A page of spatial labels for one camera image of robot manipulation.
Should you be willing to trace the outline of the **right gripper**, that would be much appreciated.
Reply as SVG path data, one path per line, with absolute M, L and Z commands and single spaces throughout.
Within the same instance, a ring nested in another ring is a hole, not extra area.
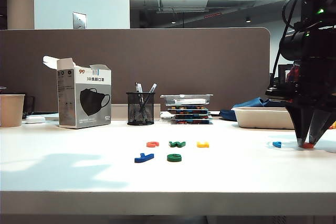
M 335 122 L 335 57 L 294 60 L 286 87 L 285 108 L 298 146 L 303 146 L 309 128 L 309 143 L 317 143 Z

